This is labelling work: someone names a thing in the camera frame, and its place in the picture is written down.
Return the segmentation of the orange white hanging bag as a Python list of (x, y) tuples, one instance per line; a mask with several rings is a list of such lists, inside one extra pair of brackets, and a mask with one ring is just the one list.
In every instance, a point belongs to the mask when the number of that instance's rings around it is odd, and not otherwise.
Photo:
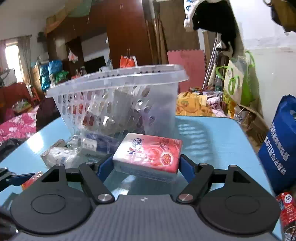
[(136, 56), (122, 56), (119, 61), (119, 68), (130, 68), (137, 66)]

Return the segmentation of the blue fabric shopping bag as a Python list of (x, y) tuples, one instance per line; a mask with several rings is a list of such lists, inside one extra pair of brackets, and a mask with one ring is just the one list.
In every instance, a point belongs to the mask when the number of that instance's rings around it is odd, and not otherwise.
[(295, 185), (295, 97), (282, 97), (258, 157), (275, 194)]

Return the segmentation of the green white tote bag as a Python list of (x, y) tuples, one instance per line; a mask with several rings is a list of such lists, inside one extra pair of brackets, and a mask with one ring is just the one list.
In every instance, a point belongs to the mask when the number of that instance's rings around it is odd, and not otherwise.
[(258, 110), (259, 83), (255, 60), (250, 51), (230, 59), (227, 66), (217, 67), (216, 74), (224, 81), (223, 101), (228, 109), (240, 105)]

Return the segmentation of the white black hanging garment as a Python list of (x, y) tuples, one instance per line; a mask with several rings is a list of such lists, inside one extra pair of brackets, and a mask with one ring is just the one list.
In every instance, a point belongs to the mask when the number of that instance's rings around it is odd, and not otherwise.
[(243, 44), (237, 21), (229, 1), (183, 1), (184, 29), (193, 32), (198, 29), (220, 35), (222, 46), (219, 51), (227, 56), (243, 54)]

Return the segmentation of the dark red wooden wardrobe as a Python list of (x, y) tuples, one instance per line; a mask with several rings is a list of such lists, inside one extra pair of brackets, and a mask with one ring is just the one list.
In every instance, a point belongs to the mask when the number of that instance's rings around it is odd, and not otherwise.
[(138, 65), (158, 63), (152, 1), (92, 1), (88, 14), (65, 15), (46, 28), (50, 60), (61, 60), (71, 74), (100, 51), (113, 68), (124, 55)]

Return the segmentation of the red pink tissue pack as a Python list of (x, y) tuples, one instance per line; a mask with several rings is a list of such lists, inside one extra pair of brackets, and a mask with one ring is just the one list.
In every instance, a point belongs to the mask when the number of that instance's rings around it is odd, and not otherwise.
[(162, 182), (174, 182), (183, 141), (128, 133), (112, 157), (116, 171)]

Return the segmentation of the pink floral bedding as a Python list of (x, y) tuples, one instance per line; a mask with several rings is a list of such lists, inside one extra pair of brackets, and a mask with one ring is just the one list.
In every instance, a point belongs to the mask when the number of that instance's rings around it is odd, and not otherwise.
[(29, 138), (37, 132), (36, 115), (39, 106), (1, 124), (1, 145), (10, 138)]

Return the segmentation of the white wrapped toothpaste box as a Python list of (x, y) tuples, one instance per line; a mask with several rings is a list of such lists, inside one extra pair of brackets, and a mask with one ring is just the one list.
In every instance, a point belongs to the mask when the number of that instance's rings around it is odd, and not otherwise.
[(63, 139), (59, 139), (52, 146), (46, 149), (41, 158), (44, 161), (47, 168), (52, 168), (55, 165), (62, 164), (65, 168), (73, 168), (79, 161), (77, 152), (72, 149), (68, 149), (66, 142)]

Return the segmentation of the grey black box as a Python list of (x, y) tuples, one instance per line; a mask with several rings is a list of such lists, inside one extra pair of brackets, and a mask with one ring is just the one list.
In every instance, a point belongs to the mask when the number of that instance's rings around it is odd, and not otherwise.
[(106, 155), (113, 155), (120, 141), (116, 138), (93, 132), (84, 132), (81, 135), (81, 142), (78, 155), (92, 160), (98, 160)]

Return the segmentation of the brown hanging bag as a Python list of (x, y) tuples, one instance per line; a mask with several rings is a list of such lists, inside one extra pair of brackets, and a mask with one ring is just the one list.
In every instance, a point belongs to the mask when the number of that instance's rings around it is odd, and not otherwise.
[(286, 32), (296, 30), (296, 8), (295, 0), (263, 0), (271, 10), (272, 20), (281, 25)]

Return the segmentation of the pink foam mat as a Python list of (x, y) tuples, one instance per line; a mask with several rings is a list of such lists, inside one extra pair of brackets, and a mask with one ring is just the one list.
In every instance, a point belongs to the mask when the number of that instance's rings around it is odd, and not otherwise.
[(179, 83), (179, 92), (188, 91), (191, 87), (202, 87), (205, 74), (205, 56), (202, 50), (168, 51), (170, 64), (182, 65), (189, 80)]

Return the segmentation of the small red box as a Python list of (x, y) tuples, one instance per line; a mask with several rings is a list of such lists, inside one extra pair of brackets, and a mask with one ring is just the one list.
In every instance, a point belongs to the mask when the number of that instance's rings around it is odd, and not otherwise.
[(281, 193), (276, 197), (280, 205), (280, 220), (283, 227), (295, 221), (295, 201), (290, 192)]

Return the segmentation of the translucent white plastic basket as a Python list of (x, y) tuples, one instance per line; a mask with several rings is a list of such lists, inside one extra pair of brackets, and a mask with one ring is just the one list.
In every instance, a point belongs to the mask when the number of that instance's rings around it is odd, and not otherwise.
[(47, 90), (73, 135), (127, 133), (172, 137), (178, 85), (189, 79), (180, 65), (148, 65), (96, 72)]

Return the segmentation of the orange yellow quilt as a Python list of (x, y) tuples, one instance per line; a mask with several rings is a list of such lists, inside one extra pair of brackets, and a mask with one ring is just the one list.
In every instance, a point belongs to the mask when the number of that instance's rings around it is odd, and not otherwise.
[(178, 94), (176, 115), (178, 116), (213, 116), (207, 105), (207, 97), (197, 93), (182, 92)]

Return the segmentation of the red cigarette box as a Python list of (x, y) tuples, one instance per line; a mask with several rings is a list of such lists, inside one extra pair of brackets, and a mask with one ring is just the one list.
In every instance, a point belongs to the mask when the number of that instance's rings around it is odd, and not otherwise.
[(43, 175), (42, 171), (35, 173), (29, 180), (21, 185), (22, 190), (26, 190), (30, 185), (32, 185), (37, 179)]

